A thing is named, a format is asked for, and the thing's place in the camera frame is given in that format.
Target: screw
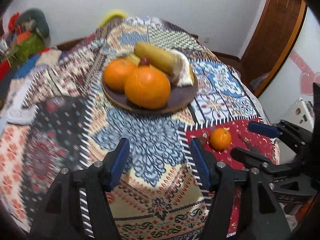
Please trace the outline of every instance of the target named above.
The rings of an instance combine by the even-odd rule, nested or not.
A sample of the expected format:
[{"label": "screw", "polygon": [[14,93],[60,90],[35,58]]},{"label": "screw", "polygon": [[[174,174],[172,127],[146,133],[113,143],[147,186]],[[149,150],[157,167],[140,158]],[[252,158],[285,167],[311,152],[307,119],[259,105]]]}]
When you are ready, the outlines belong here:
[{"label": "screw", "polygon": [[251,169],[251,172],[252,172],[253,174],[258,174],[258,173],[259,173],[259,170],[258,170],[257,168],[252,168],[252,169]]},{"label": "screw", "polygon": [[270,188],[271,190],[273,190],[273,189],[275,188],[275,184],[269,183],[269,188]]},{"label": "screw", "polygon": [[97,162],[94,163],[94,166],[97,167],[97,168],[101,167],[102,165],[103,165],[102,161],[97,161]]},{"label": "screw", "polygon": [[224,168],[226,166],[226,164],[224,162],[222,162],[222,161],[219,161],[219,162],[217,162],[217,166],[219,168]]},{"label": "screw", "polygon": [[61,173],[62,174],[67,174],[69,172],[68,168],[62,168]]}]

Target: small orange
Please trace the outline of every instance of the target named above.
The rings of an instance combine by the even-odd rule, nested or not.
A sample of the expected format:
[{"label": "small orange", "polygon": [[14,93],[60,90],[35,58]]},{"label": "small orange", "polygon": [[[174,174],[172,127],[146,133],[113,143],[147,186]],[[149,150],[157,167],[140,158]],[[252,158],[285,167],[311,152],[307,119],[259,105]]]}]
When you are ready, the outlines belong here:
[{"label": "small orange", "polygon": [[214,129],[210,135],[211,146],[221,152],[228,148],[231,143],[231,134],[223,128]]},{"label": "small orange", "polygon": [[140,66],[127,79],[124,93],[132,103],[152,110],[167,103],[171,87],[169,79],[162,71]]},{"label": "small orange", "polygon": [[137,66],[126,58],[112,60],[104,70],[104,81],[114,91],[123,92],[124,83]]}]

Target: brown plate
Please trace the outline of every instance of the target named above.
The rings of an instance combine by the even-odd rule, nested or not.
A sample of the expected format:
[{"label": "brown plate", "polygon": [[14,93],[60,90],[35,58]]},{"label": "brown plate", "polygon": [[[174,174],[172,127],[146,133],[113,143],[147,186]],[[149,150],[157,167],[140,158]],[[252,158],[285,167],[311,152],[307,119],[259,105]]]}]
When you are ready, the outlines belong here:
[{"label": "brown plate", "polygon": [[101,76],[103,93],[112,103],[129,111],[142,114],[165,114],[183,109],[192,102],[198,90],[198,81],[196,75],[193,73],[195,80],[193,86],[186,86],[181,88],[172,87],[169,100],[164,107],[157,110],[148,110],[131,103],[124,93],[117,93],[110,90],[104,81],[103,72]]}]

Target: checkered pattern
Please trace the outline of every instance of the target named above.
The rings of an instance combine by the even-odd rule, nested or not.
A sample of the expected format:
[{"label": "checkered pattern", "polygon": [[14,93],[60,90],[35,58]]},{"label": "checkered pattern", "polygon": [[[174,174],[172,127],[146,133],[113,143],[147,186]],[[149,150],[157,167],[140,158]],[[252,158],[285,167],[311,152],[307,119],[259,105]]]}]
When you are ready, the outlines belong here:
[{"label": "checkered pattern", "polygon": [[196,39],[184,32],[148,28],[150,43],[163,49],[181,48],[204,51]]}]

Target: tablecloth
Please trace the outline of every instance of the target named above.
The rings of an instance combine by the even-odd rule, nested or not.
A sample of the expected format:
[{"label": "tablecloth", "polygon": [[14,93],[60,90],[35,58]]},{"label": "tablecloth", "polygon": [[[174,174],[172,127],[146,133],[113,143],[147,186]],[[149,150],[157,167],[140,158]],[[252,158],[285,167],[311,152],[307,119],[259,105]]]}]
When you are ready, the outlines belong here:
[{"label": "tablecloth", "polygon": [[[188,57],[199,84],[188,107],[145,116],[105,98],[101,71],[117,55],[132,52],[137,41]],[[202,187],[190,155],[193,137],[223,126],[232,135],[231,146],[223,152],[206,146],[218,160],[243,169],[230,156],[239,146],[278,162],[276,142],[247,130],[250,120],[267,119],[238,72],[180,27],[155,17],[114,19],[97,29],[57,65],[34,76],[24,107],[34,104],[34,122],[8,124],[0,141],[1,198],[26,230],[61,167],[85,169],[115,149],[121,137],[128,138],[130,155],[119,186],[106,196],[123,239],[198,237],[213,193]],[[228,236],[236,232],[240,195],[236,189]],[[85,189],[80,198],[84,229],[93,236]]]}]

